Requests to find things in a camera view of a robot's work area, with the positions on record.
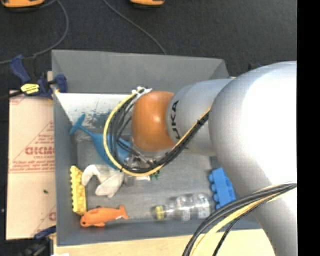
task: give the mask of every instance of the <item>orange toy fish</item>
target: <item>orange toy fish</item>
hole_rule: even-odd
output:
[[[120,205],[119,209],[101,207],[87,211],[82,216],[80,224],[84,228],[91,226],[104,227],[107,222],[120,218],[129,219],[123,205]]]

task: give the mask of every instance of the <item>yellow lego brick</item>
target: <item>yellow lego brick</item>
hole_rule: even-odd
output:
[[[76,166],[72,166],[71,172],[71,191],[72,191],[72,210],[82,216],[87,212],[86,189],[82,185],[82,171]]]

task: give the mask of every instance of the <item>blue lego brick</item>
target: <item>blue lego brick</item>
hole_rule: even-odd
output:
[[[209,181],[216,210],[236,200],[234,187],[222,167],[211,172]]]

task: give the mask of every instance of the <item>gray carpet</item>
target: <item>gray carpet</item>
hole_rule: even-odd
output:
[[[248,71],[249,63],[269,65],[297,60],[297,0],[167,0],[155,10],[135,9],[127,0],[105,1],[156,39],[167,55],[223,59],[233,77]],[[154,40],[103,0],[60,2],[68,15],[69,30],[55,49],[164,54]],[[50,48],[63,36],[66,25],[58,2],[28,13],[12,13],[0,6],[0,63]],[[49,51],[35,59],[35,72],[40,76],[50,69]],[[0,96],[19,86],[20,80],[9,65],[0,64]],[[33,241],[5,241],[6,101],[0,102],[0,113],[0,255],[11,256]]]

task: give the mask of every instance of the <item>yellow cable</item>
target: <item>yellow cable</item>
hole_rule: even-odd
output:
[[[134,92],[133,94],[131,94],[130,96],[128,96],[126,99],[124,99],[123,101],[121,101],[115,108],[114,110],[111,112],[111,114],[109,115],[105,126],[104,126],[104,131],[103,131],[103,145],[104,145],[104,149],[105,152],[107,154],[107,156],[109,157],[109,159],[111,160],[111,162],[121,171],[123,171],[124,173],[131,175],[131,176],[135,176],[135,177],[143,177],[143,176],[150,176],[156,172],[158,172],[162,167],[164,167],[166,164],[162,164],[148,172],[145,173],[136,173],[136,172],[132,172],[129,171],[127,169],[125,169],[121,164],[119,164],[115,158],[113,157],[113,155],[111,154],[109,147],[108,147],[108,142],[107,142],[107,135],[108,135],[108,129],[109,129],[109,125],[110,122],[112,120],[112,118],[114,117],[114,115],[116,114],[116,112],[130,99],[132,99],[136,94],[138,94],[140,91],[142,91],[142,89],[139,89],[137,92]],[[211,107],[209,109],[207,109],[207,111],[200,117],[200,120],[210,112]],[[184,138],[191,132],[191,130],[198,124],[198,121],[194,123],[194,125],[187,131],[187,133],[177,142],[177,144],[171,149],[170,152],[172,152],[173,150],[175,150],[183,141]]]
[[[205,251],[205,244],[207,242],[212,242],[214,240],[214,235],[221,230],[224,226],[226,226],[227,224],[229,224],[231,221],[235,220],[236,218],[240,217],[242,214],[247,213],[248,211],[250,211],[253,207],[257,206],[260,203],[263,203],[267,200],[269,200],[270,198],[276,196],[275,198],[273,198],[271,201],[273,200],[277,200],[279,199],[281,196],[279,196],[281,194],[281,192],[267,196],[263,199],[257,200],[239,210],[237,210],[236,212],[230,214],[228,217],[226,217],[225,219],[223,219],[222,221],[220,221],[217,225],[215,225],[212,229],[210,229],[210,231],[205,234],[200,240],[199,242],[195,245],[194,249],[192,250],[190,256],[204,256],[206,255],[205,253],[208,251]]]
[[[108,128],[109,128],[109,125],[110,125],[110,122],[112,120],[112,118],[114,117],[115,113],[129,100],[131,100],[136,94],[138,94],[141,90],[143,89],[140,89],[138,90],[137,92],[134,92],[133,94],[131,94],[130,96],[128,96],[126,99],[124,99],[123,101],[121,101],[115,108],[114,110],[111,112],[111,114],[109,115],[106,123],[105,123],[105,126],[104,126],[104,131],[103,131],[103,145],[104,145],[104,149],[105,149],[105,152],[107,154],[107,156],[109,157],[109,159],[111,160],[111,162],[121,171],[123,171],[124,173],[126,174],[129,174],[131,176],[136,176],[136,177],[142,177],[142,176],[149,176],[149,175],[152,175],[154,173],[156,173],[158,170],[160,170],[163,166],[158,166],[157,168],[155,169],[152,169],[146,173],[135,173],[135,172],[132,172],[132,171],[129,171],[125,168],[123,168],[123,166],[121,164],[119,164],[115,158],[113,157],[113,155],[111,154],[110,150],[109,150],[109,147],[108,147],[108,143],[107,143],[107,133],[108,133]]]

